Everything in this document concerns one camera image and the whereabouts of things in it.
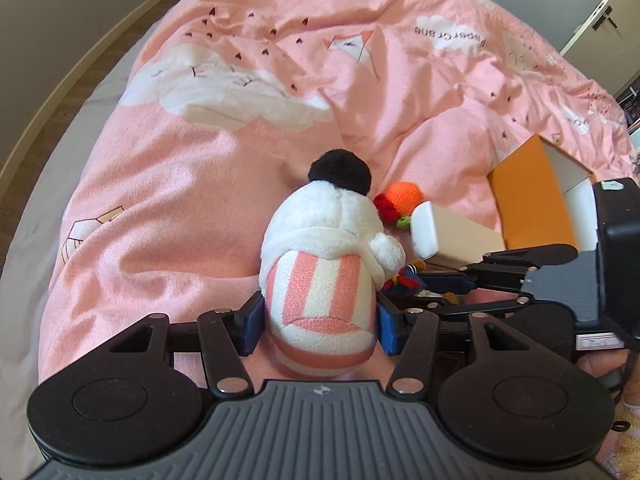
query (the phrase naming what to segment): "metal screw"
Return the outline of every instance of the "metal screw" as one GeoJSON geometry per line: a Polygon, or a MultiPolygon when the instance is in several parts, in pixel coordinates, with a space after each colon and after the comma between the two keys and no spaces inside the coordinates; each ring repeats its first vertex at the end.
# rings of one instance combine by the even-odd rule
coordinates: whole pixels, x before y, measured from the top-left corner
{"type": "Polygon", "coordinates": [[[242,377],[225,377],[220,379],[216,386],[224,394],[237,394],[246,390],[249,383],[242,377]]]}
{"type": "Polygon", "coordinates": [[[419,379],[414,379],[412,377],[403,377],[401,379],[396,379],[391,387],[403,395],[411,395],[416,394],[424,388],[424,384],[419,379]]]}

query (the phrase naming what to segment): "pink striped fabric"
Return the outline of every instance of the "pink striped fabric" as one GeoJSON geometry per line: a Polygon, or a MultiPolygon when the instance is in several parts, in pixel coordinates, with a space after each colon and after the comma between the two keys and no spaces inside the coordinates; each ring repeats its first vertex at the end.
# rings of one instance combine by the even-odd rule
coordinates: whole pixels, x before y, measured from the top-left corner
{"type": "Polygon", "coordinates": [[[356,254],[325,260],[285,253],[264,291],[278,359],[308,376],[334,376],[362,364],[376,343],[375,290],[356,254]]]}

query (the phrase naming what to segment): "door handle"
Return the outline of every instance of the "door handle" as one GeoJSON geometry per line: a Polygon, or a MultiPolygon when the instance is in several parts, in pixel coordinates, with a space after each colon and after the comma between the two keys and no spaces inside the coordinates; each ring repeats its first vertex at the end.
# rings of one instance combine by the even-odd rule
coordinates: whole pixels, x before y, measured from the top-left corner
{"type": "Polygon", "coordinates": [[[591,28],[593,30],[598,30],[600,25],[602,25],[606,21],[609,21],[611,23],[611,25],[613,25],[614,28],[618,28],[618,26],[616,25],[616,22],[614,22],[609,17],[609,15],[611,14],[612,10],[613,10],[613,7],[611,7],[610,5],[605,7],[603,10],[601,10],[600,11],[600,15],[596,18],[596,21],[593,22],[593,25],[591,25],[591,28]]]}

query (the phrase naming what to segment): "cardboard box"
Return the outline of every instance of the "cardboard box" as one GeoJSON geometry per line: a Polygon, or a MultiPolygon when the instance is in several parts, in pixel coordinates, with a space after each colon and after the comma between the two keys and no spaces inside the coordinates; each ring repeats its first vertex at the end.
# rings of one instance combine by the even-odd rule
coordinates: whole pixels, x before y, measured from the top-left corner
{"type": "Polygon", "coordinates": [[[532,136],[489,174],[507,249],[570,244],[594,250],[592,175],[540,136],[532,136]]]}

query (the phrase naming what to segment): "white box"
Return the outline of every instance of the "white box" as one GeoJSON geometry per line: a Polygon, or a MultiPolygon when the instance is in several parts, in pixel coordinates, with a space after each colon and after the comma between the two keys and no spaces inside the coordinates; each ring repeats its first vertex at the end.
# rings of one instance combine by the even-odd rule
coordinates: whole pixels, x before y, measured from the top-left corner
{"type": "Polygon", "coordinates": [[[411,239],[417,258],[449,269],[504,250],[500,233],[431,202],[420,204],[411,215],[411,239]]]}

